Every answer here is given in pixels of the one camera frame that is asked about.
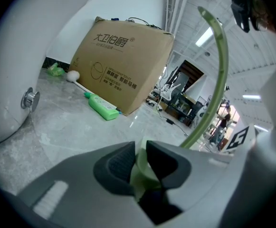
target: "ceiling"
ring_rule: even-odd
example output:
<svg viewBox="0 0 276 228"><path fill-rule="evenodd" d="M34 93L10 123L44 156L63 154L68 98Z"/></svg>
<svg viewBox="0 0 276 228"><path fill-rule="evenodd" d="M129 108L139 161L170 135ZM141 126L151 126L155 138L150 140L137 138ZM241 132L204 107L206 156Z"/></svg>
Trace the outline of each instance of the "ceiling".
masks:
<svg viewBox="0 0 276 228"><path fill-rule="evenodd" d="M249 33L243 32L235 24L230 8L231 0L187 0L183 8L183 0L179 0L178 6L177 0L168 2L166 29L175 34L170 64L178 67L187 60L211 78L217 78L219 57L215 40L210 38L202 47L195 45L209 28L197 10L198 6L203 6L220 20L228 40L227 85L230 90L225 92L225 96L236 107L246 124L271 128L271 118L261 100L246 100L242 95L258 94L276 69L276 34L270 31L254 31L252 28ZM210 56L205 56L205 52L209 52Z"/></svg>

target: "ceiling light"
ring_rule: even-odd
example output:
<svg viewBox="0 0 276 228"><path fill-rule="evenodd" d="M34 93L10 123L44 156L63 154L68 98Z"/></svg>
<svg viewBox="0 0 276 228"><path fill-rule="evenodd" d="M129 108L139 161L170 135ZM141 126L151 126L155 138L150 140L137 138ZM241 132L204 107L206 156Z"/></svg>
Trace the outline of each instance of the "ceiling light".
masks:
<svg viewBox="0 0 276 228"><path fill-rule="evenodd" d="M245 99L261 100L260 95L243 95L242 97Z"/></svg>
<svg viewBox="0 0 276 228"><path fill-rule="evenodd" d="M197 40L196 46L201 47L212 35L213 35L213 31L212 31L211 27L209 27L204 32L204 34L199 38L199 40Z"/></svg>
<svg viewBox="0 0 276 228"><path fill-rule="evenodd" d="M256 128L259 129L259 130L262 130L262 131L265 131L265 132L269 132L268 129L265 129L265 128L260 127L260 126L258 126L258 125L254 125L254 127L256 127Z"/></svg>

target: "black cable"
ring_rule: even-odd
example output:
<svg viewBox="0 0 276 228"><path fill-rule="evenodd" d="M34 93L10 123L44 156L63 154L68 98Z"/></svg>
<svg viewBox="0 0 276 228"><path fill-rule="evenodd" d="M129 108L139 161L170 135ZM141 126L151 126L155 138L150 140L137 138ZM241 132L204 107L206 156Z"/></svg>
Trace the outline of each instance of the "black cable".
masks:
<svg viewBox="0 0 276 228"><path fill-rule="evenodd" d="M184 130L180 126L178 126L176 123L174 123L174 125L176 125L177 127L179 127L182 130L182 132L184 132Z"/></svg>
<svg viewBox="0 0 276 228"><path fill-rule="evenodd" d="M155 26L154 24L150 25L147 21L145 21L145 20L143 20L143 19L136 18L136 17L129 17L129 18L128 18L128 21L130 21L130 19L138 19L138 20L141 20L141 21L143 21L143 22L144 22L147 26L149 26L149 27L153 27L153 28L157 28L157 29L162 30L160 27Z"/></svg>
<svg viewBox="0 0 276 228"><path fill-rule="evenodd" d="M145 20L143 20L143 19L139 19L139 18L136 18L136 17L130 17L130 18L128 18L128 20L129 19L138 19L138 20L141 20L141 21L143 21L146 25L150 25L149 23L147 23Z"/></svg>
<svg viewBox="0 0 276 228"><path fill-rule="evenodd" d="M160 98L160 99L162 98L162 97L161 97L161 80L166 79L166 78L168 77L168 64L166 64L166 69L165 69L164 75L163 75L163 73L162 73L161 76L162 76L162 77L161 77L161 79L160 79L160 81L159 81L159 92L160 92L159 98ZM156 110L157 110L157 112L159 113L159 116L160 116L161 118L167 119L166 117L161 116L160 111L158 110L158 105L159 105L159 102L160 102L160 101L161 101L161 100L159 100L158 103L157 103L157 105L156 105ZM178 126L176 123L174 123L174 125L176 125L177 127L179 127L179 128L182 130L182 132L184 132L184 136L185 136L185 137L188 137L188 135L186 134L186 132L185 132L180 126Z"/></svg>
<svg viewBox="0 0 276 228"><path fill-rule="evenodd" d="M153 27L153 28L157 28L157 29L160 29L160 30L162 30L160 27L158 27L158 26L155 26L155 25L147 25L147 26L149 26L149 27Z"/></svg>

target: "white ball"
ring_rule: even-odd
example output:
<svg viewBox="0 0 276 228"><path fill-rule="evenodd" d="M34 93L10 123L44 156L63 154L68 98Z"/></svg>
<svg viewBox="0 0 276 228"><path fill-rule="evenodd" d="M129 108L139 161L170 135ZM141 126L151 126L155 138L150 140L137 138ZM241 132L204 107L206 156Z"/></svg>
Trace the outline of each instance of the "white ball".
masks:
<svg viewBox="0 0 276 228"><path fill-rule="evenodd" d="M67 73L67 81L69 82L75 82L80 78L80 73L77 71L69 71Z"/></svg>

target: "cardboard box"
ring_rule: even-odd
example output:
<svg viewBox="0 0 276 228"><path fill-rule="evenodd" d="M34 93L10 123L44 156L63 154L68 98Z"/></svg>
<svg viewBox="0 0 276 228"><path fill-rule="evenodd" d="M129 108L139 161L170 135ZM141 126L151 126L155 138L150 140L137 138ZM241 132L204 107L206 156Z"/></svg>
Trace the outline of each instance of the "cardboard box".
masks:
<svg viewBox="0 0 276 228"><path fill-rule="evenodd" d="M69 70L78 71L80 84L128 115L158 81L173 41L174 35L164 30L99 20L83 39Z"/></svg>

